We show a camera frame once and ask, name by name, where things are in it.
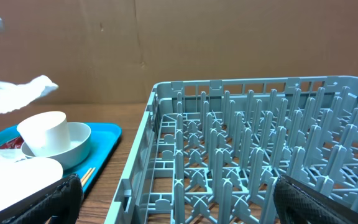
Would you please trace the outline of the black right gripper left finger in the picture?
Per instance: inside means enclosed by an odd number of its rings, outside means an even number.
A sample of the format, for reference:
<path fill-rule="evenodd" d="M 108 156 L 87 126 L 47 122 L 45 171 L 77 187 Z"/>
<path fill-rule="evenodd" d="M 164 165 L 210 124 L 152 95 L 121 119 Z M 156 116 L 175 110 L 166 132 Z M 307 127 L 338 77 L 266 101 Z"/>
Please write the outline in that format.
<path fill-rule="evenodd" d="M 71 174 L 63 179 L 51 193 L 47 193 L 40 202 L 33 203 L 30 208 L 18 215 L 7 218 L 2 223 L 39 224 L 50 219 L 50 223 L 75 223 L 83 201 L 83 187 L 80 177 Z"/>

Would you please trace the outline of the white napkin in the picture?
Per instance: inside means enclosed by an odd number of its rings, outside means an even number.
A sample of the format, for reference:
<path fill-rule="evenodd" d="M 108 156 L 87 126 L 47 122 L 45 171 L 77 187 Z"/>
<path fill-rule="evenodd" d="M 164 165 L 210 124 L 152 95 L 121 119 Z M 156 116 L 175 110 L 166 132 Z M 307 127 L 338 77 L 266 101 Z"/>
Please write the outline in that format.
<path fill-rule="evenodd" d="M 0 114 L 19 110 L 56 89 L 58 85 L 46 75 L 36 77 L 26 84 L 0 81 Z"/>
<path fill-rule="evenodd" d="M 0 149 L 0 164 L 14 163 L 26 159 L 20 149 Z"/>

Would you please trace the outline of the large pink plate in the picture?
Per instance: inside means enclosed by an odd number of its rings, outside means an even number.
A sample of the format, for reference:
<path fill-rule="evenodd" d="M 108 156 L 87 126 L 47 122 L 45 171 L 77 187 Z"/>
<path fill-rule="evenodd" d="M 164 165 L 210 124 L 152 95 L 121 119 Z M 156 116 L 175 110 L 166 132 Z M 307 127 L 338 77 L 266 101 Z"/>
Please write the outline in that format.
<path fill-rule="evenodd" d="M 63 177 L 62 165 L 50 158 L 0 163 L 0 211 Z"/>

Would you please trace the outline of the red sauce packet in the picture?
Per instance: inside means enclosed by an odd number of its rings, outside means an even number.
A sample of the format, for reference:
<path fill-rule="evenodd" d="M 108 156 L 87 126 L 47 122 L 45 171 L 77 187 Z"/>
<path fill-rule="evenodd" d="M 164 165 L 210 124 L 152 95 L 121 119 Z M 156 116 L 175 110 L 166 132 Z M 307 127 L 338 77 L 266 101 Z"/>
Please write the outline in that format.
<path fill-rule="evenodd" d="M 23 138 L 21 136 L 18 136 L 0 145 L 0 149 L 20 149 L 23 143 Z"/>

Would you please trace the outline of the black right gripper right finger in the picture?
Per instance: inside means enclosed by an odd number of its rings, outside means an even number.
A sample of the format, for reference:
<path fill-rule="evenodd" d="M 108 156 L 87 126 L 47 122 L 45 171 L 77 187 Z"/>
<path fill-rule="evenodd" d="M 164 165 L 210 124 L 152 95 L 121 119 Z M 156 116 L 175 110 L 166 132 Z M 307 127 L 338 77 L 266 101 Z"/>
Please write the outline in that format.
<path fill-rule="evenodd" d="M 277 179 L 273 201 L 281 223 L 358 223 L 358 212 L 287 175 Z"/>

